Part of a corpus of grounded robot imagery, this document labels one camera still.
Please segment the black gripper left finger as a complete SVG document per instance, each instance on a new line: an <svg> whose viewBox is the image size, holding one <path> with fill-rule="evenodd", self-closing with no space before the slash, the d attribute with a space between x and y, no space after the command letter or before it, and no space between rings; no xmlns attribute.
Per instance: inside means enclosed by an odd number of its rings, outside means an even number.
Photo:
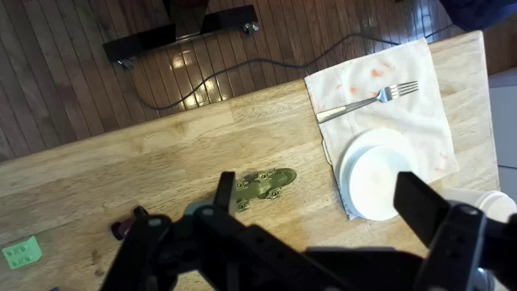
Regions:
<svg viewBox="0 0 517 291"><path fill-rule="evenodd" d="M224 171L220 174L220 181L216 190L214 203L229 211L232 205L232 195L235 192L235 181L237 181L237 172L235 171Z"/></svg>

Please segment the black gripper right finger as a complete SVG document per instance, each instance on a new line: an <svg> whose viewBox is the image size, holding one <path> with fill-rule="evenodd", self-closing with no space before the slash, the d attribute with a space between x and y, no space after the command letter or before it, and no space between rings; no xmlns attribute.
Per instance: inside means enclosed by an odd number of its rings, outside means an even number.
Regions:
<svg viewBox="0 0 517 291"><path fill-rule="evenodd" d="M400 171L395 189L395 208L418 237L430 245L450 203L413 171Z"/></svg>

